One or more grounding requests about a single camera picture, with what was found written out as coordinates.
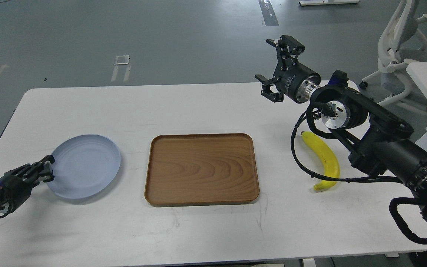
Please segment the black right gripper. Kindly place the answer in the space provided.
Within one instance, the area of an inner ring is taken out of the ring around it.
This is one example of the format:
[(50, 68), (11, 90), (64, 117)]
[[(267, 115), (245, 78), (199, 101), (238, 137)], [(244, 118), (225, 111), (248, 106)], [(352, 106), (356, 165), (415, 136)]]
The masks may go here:
[[(273, 103), (283, 102), (284, 96), (296, 103), (307, 102), (305, 82), (319, 85), (321, 77), (298, 62), (298, 56), (305, 51), (305, 46), (289, 35), (281, 35), (277, 41), (266, 39), (266, 43), (275, 47), (278, 64), (271, 79), (266, 79), (263, 75), (255, 75), (257, 81), (261, 83), (261, 95)], [(271, 90), (272, 86), (276, 87), (276, 92)]]

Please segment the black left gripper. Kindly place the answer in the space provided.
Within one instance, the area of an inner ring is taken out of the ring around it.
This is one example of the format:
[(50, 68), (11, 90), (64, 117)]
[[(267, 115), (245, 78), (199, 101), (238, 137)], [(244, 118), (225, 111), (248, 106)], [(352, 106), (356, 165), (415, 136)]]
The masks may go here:
[(54, 181), (54, 171), (44, 169), (46, 163), (54, 164), (54, 156), (47, 155), (38, 162), (19, 166), (7, 171), (0, 178), (1, 198), (4, 202), (1, 212), (4, 215), (13, 213), (19, 208), (31, 196), (35, 186), (41, 182)]

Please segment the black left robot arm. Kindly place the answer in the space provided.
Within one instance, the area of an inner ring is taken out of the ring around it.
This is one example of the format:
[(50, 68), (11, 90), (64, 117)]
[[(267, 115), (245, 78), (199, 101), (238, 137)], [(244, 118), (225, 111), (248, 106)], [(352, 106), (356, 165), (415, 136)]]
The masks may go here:
[(29, 199), (32, 189), (41, 182), (54, 180), (54, 163), (54, 156), (47, 155), (38, 162), (7, 171), (0, 178), (0, 218), (17, 210)]

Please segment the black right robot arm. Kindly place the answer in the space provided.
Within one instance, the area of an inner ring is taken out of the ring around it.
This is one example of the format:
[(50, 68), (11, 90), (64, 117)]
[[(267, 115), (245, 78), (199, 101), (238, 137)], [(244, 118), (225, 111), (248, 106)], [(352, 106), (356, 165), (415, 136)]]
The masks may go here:
[[(272, 78), (255, 75), (262, 84), (261, 94), (272, 102), (282, 102), (284, 96), (296, 103), (308, 102), (290, 138), (298, 167), (323, 181), (394, 182), (406, 186), (414, 196), (392, 199), (390, 214), (408, 240), (427, 245), (427, 238), (412, 232), (398, 212), (399, 205), (420, 206), (422, 218), (427, 222), (427, 152), (410, 141), (413, 127), (349, 87), (348, 76), (341, 70), (335, 71), (325, 86), (320, 86), (320, 75), (299, 62), (298, 56), (305, 51), (305, 46), (292, 36), (267, 39), (266, 43), (275, 48), (278, 63)], [(350, 152), (351, 166), (366, 176), (333, 178), (305, 167), (295, 152), (295, 136), (304, 121), (315, 135), (339, 140)]]

